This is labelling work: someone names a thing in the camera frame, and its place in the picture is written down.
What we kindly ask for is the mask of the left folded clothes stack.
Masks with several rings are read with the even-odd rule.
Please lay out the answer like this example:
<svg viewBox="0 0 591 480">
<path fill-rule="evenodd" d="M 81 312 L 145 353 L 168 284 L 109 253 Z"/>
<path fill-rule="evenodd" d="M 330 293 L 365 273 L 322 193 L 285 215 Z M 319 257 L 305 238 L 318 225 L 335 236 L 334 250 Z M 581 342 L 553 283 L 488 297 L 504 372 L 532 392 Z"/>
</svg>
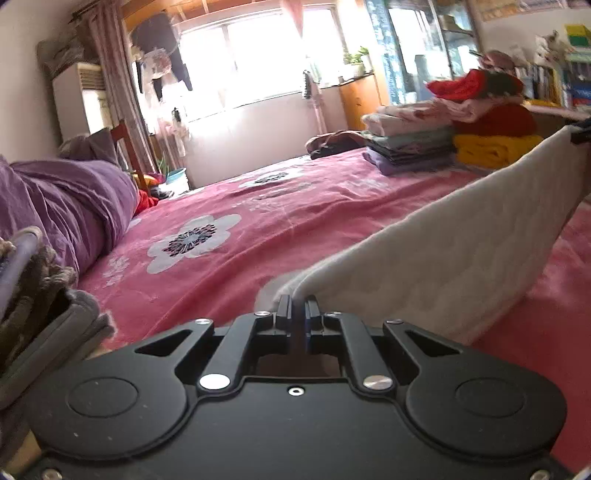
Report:
<svg viewBox="0 0 591 480">
<path fill-rule="evenodd" d="M 77 273 L 56 263 L 37 227 L 1 241 L 1 462 L 28 432 L 27 393 L 54 370 L 92 354 L 112 336 L 109 314 L 76 290 Z"/>
</svg>

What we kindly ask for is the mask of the striped curtain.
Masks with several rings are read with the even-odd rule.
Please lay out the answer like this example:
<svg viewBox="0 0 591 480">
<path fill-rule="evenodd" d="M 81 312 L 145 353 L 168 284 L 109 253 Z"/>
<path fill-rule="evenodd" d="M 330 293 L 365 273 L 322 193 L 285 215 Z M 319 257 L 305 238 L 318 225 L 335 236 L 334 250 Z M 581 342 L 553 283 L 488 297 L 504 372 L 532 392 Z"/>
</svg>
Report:
<svg viewBox="0 0 591 480">
<path fill-rule="evenodd" d="M 120 2 L 89 1 L 75 15 L 88 22 L 115 123 L 124 121 L 141 169 L 154 170 L 154 155 L 140 110 Z"/>
</svg>

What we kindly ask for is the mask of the hanging laundry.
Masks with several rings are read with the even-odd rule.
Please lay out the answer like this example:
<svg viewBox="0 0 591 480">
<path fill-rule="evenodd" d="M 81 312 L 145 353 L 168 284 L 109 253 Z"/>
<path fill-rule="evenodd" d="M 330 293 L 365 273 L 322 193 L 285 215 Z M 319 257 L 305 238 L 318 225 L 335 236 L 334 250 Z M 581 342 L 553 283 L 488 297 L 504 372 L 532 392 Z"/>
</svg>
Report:
<svg viewBox="0 0 591 480">
<path fill-rule="evenodd" d="M 168 60 L 170 73 L 177 82 L 183 82 L 188 91 L 192 91 L 192 83 L 186 65 L 181 57 L 179 41 L 171 24 L 169 15 L 157 13 L 137 25 L 131 32 L 133 47 L 142 53 L 140 63 L 148 71 L 145 56 L 154 57 L 159 54 Z"/>
</svg>

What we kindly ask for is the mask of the red green knitted sweater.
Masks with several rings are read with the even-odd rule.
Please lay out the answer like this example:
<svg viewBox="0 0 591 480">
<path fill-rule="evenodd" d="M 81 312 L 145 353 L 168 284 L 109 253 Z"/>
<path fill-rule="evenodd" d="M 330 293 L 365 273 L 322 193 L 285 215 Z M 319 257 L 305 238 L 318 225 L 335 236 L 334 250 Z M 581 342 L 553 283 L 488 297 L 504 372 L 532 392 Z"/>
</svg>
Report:
<svg viewBox="0 0 591 480">
<path fill-rule="evenodd" d="M 519 96 L 524 85 L 504 71 L 472 69 L 455 80 L 434 80 L 427 89 L 437 98 L 454 102 L 492 97 Z"/>
</svg>

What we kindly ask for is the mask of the white plastic bin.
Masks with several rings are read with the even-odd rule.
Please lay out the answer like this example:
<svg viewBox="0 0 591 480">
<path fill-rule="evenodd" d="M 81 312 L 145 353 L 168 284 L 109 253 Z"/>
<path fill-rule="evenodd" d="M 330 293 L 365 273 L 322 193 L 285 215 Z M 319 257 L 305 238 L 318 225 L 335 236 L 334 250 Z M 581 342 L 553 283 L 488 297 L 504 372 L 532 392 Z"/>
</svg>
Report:
<svg viewBox="0 0 591 480">
<path fill-rule="evenodd" d="M 166 190 L 173 196 L 181 195 L 190 191 L 189 180 L 185 168 L 179 168 L 169 172 L 166 176 Z"/>
</svg>

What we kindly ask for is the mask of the white standing air conditioner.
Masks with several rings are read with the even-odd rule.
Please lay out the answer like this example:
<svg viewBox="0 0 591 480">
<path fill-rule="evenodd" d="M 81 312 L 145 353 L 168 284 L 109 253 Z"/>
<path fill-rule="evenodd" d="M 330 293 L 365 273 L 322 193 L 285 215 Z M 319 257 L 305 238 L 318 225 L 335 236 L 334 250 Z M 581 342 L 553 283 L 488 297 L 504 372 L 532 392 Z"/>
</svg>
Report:
<svg viewBox="0 0 591 480">
<path fill-rule="evenodd" d="M 113 127 L 99 65 L 72 64 L 52 80 L 52 88 L 63 141 Z"/>
</svg>

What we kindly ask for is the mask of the white quilted garment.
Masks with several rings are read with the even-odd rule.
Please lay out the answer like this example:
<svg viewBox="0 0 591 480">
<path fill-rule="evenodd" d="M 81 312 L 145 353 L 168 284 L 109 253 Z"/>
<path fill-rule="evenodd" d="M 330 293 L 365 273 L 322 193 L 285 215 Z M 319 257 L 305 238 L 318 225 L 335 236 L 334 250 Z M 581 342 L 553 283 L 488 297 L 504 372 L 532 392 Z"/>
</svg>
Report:
<svg viewBox="0 0 591 480">
<path fill-rule="evenodd" d="M 283 285 L 370 326 L 401 319 L 480 337 L 530 290 L 590 190 L 590 143 L 573 125 L 476 180 L 312 265 Z"/>
</svg>

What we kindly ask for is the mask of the pink grey folded clothes stack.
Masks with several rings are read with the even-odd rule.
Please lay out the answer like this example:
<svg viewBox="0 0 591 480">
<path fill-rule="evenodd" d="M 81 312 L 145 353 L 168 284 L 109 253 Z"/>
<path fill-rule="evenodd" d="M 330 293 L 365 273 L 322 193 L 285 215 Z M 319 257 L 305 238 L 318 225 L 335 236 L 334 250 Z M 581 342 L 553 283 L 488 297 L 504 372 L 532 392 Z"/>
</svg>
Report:
<svg viewBox="0 0 591 480">
<path fill-rule="evenodd" d="M 382 106 L 363 115 L 362 122 L 363 158 L 385 176 L 434 171 L 453 164 L 452 119 L 440 102 Z"/>
</svg>

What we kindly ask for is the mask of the red cloth beside duvet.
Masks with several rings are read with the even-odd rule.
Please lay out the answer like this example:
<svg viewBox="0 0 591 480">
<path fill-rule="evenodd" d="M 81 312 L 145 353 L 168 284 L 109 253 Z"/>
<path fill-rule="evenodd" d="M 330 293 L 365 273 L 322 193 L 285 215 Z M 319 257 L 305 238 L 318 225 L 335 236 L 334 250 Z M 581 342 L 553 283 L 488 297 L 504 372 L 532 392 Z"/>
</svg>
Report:
<svg viewBox="0 0 591 480">
<path fill-rule="evenodd" d="M 145 210 L 157 206 L 159 199 L 146 193 L 144 190 L 139 190 L 137 195 L 137 204 L 133 216 L 137 216 Z"/>
</svg>

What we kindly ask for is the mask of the orange wooden cabinet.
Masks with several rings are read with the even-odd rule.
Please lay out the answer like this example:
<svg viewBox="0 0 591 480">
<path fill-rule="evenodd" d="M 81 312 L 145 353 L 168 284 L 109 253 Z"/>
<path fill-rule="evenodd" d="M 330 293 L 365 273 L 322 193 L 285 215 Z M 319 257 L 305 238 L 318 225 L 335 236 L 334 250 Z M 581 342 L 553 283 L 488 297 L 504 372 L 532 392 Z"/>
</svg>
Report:
<svg viewBox="0 0 591 480">
<path fill-rule="evenodd" d="M 381 105 L 380 92 L 374 74 L 346 81 L 339 85 L 339 94 L 351 130 L 363 130 L 362 117 L 374 113 Z"/>
</svg>

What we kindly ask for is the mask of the glass display cabinet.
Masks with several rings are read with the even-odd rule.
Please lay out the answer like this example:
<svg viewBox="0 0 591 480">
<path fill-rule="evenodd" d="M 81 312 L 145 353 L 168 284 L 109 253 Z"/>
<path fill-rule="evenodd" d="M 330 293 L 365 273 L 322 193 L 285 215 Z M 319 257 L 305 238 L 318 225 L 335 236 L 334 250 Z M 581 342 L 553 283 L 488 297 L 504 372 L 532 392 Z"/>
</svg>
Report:
<svg viewBox="0 0 591 480">
<path fill-rule="evenodd" d="M 384 68 L 387 104 L 433 97 L 427 84 L 458 79 L 479 67 L 480 41 L 464 0 L 367 1 Z"/>
</svg>

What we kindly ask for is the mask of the potted green plant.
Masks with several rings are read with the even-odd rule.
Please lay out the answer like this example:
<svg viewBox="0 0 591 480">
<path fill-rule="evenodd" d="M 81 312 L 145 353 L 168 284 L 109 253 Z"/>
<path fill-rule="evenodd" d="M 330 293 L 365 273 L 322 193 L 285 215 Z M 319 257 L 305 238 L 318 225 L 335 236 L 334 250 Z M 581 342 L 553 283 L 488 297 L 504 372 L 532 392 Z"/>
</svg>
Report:
<svg viewBox="0 0 591 480">
<path fill-rule="evenodd" d="M 346 78 L 360 78 L 373 72 L 369 50 L 361 47 L 356 53 L 344 51 L 344 65 Z"/>
</svg>

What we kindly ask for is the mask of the wooden desk shelf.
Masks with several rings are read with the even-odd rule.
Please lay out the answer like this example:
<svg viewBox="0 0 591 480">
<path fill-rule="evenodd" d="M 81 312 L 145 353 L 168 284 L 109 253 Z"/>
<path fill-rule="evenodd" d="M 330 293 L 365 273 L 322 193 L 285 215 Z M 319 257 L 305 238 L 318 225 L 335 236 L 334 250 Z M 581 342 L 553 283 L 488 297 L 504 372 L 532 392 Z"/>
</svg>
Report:
<svg viewBox="0 0 591 480">
<path fill-rule="evenodd" d="M 569 110 L 562 107 L 548 107 L 524 103 L 536 123 L 537 134 L 548 138 L 564 126 L 584 121 L 590 117 L 586 112 Z"/>
</svg>

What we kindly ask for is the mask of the dark brown garment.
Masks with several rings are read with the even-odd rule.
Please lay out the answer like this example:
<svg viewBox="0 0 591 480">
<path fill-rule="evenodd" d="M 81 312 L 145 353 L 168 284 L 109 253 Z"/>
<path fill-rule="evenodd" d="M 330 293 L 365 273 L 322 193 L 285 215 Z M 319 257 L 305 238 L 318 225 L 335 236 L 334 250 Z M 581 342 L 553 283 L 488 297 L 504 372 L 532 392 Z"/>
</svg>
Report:
<svg viewBox="0 0 591 480">
<path fill-rule="evenodd" d="M 366 145 L 367 140 L 362 133 L 352 130 L 339 130 L 311 138 L 305 144 L 305 149 L 311 159 L 318 159 L 363 148 Z"/>
</svg>

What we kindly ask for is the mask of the dark red folded sweater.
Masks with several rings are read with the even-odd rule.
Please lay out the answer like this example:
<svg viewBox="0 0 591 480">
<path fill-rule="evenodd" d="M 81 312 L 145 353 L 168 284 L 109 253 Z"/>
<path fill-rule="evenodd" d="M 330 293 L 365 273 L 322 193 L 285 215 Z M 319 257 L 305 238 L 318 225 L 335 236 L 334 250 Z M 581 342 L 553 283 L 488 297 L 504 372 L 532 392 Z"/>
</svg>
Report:
<svg viewBox="0 0 591 480">
<path fill-rule="evenodd" d="M 475 122 L 454 122 L 453 126 L 457 134 L 464 135 L 524 137 L 537 133 L 532 113 L 512 103 L 494 107 Z"/>
</svg>

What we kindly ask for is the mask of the wooden chair with clothes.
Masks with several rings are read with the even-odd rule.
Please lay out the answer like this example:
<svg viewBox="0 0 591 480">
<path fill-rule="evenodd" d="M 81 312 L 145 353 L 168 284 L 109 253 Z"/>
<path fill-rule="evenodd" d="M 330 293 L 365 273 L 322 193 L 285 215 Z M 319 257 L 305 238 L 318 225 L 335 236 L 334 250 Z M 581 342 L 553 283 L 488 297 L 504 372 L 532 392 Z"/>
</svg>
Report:
<svg viewBox="0 0 591 480">
<path fill-rule="evenodd" d="M 64 141 L 58 149 L 58 157 L 76 161 L 101 160 L 124 170 L 123 155 L 118 149 L 120 143 L 125 147 L 130 165 L 128 173 L 136 181 L 138 188 L 148 193 L 149 188 L 124 120 L 120 120 L 113 128 L 103 128 L 89 135 L 79 134 Z"/>
</svg>

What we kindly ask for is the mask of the row of books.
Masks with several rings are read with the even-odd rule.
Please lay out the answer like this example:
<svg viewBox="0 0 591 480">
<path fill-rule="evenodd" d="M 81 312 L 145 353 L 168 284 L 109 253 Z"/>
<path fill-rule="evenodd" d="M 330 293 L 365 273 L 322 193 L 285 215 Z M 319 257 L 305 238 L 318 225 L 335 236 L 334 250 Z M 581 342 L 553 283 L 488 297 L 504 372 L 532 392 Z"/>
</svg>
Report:
<svg viewBox="0 0 591 480">
<path fill-rule="evenodd" d="M 537 35 L 532 52 L 514 45 L 515 73 L 531 103 L 590 113 L 590 29 L 567 24 L 567 39 L 557 31 Z"/>
</svg>

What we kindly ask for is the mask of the purple duvet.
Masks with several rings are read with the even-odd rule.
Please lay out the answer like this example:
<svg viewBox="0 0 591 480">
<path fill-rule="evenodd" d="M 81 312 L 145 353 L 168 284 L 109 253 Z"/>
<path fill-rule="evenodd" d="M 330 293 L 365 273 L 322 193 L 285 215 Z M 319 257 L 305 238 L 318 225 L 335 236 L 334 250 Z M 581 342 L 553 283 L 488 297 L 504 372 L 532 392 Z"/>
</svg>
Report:
<svg viewBox="0 0 591 480">
<path fill-rule="evenodd" d="M 137 203 L 135 182 L 107 161 L 1 161 L 1 237 L 35 226 L 79 275 L 114 249 Z"/>
</svg>

